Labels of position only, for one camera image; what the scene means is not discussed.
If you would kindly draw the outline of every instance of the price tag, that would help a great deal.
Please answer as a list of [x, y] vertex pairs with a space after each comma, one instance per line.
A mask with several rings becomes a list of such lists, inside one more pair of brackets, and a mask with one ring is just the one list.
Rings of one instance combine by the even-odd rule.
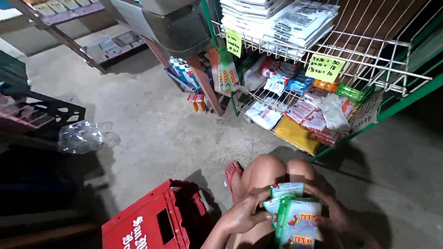
[[338, 73], [345, 65], [345, 61], [331, 57], [313, 54], [309, 60], [306, 76], [333, 83]]
[[240, 58], [241, 35], [239, 33], [226, 29], [226, 49]]
[[358, 108], [358, 110], [352, 115], [349, 122], [352, 133], [359, 132], [363, 130], [366, 126], [371, 123], [377, 123], [377, 112], [378, 107], [383, 100], [383, 93], [381, 92], [375, 95], [372, 99], [367, 101], [363, 106]]

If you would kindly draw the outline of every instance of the crate handle hole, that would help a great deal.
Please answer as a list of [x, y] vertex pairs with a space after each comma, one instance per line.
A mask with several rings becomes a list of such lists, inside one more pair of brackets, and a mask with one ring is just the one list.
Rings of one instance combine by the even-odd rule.
[[166, 245], [166, 243], [174, 238], [174, 233], [172, 231], [171, 223], [169, 222], [169, 215], [166, 208], [157, 214], [157, 220], [159, 222], [163, 245]]

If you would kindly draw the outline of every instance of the clear plastic bag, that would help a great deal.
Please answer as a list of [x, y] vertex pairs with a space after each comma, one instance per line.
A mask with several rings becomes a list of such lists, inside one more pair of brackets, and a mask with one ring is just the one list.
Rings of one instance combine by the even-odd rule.
[[117, 134], [109, 132], [112, 125], [112, 122], [95, 124], [80, 121], [62, 127], [58, 134], [58, 150], [70, 154], [86, 154], [100, 150], [103, 144], [112, 148], [121, 142]]

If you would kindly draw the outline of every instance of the yellow price sign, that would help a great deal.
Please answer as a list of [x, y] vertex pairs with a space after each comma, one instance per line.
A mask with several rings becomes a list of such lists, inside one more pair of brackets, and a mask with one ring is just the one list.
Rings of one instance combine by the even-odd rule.
[[240, 58], [241, 35], [239, 33], [226, 29], [226, 49]]
[[333, 83], [344, 65], [345, 61], [343, 60], [313, 54], [309, 60], [309, 66], [307, 67], [305, 75], [321, 81]]

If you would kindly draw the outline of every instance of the red plastic crate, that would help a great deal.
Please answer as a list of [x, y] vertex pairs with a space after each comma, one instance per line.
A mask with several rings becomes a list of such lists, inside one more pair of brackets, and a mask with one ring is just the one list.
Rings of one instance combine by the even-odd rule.
[[[186, 213], [184, 219], [180, 210]], [[193, 224], [210, 231], [198, 186], [170, 179], [106, 222], [101, 227], [102, 244], [104, 249], [188, 249], [190, 244], [199, 248], [207, 234], [196, 234]], [[198, 241], [193, 243], [188, 231]]]

